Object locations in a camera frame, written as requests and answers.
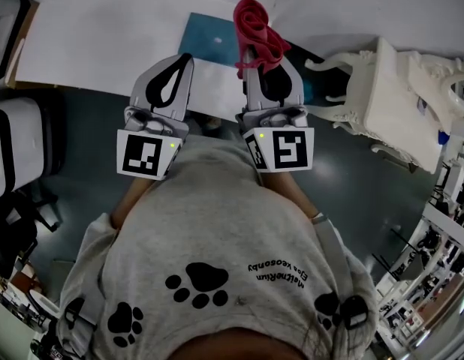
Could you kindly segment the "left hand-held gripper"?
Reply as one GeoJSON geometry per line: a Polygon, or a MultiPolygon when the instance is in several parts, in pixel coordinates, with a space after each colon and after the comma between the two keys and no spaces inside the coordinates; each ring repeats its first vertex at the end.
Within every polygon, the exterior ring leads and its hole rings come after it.
{"type": "Polygon", "coordinates": [[[117,131],[118,174],[166,178],[189,133],[182,120],[193,73],[194,59],[183,53],[159,61],[137,78],[124,111],[125,127],[117,131]]]}

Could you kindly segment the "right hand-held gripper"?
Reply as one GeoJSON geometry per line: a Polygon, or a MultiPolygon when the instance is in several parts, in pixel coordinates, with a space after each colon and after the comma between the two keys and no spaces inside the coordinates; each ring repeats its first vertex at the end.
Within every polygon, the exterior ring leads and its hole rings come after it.
{"type": "Polygon", "coordinates": [[[255,168],[260,173],[310,170],[315,130],[308,126],[308,111],[300,105],[302,78],[290,62],[265,72],[262,65],[254,64],[256,56],[249,46],[243,59],[246,109],[236,115],[255,168]]]}

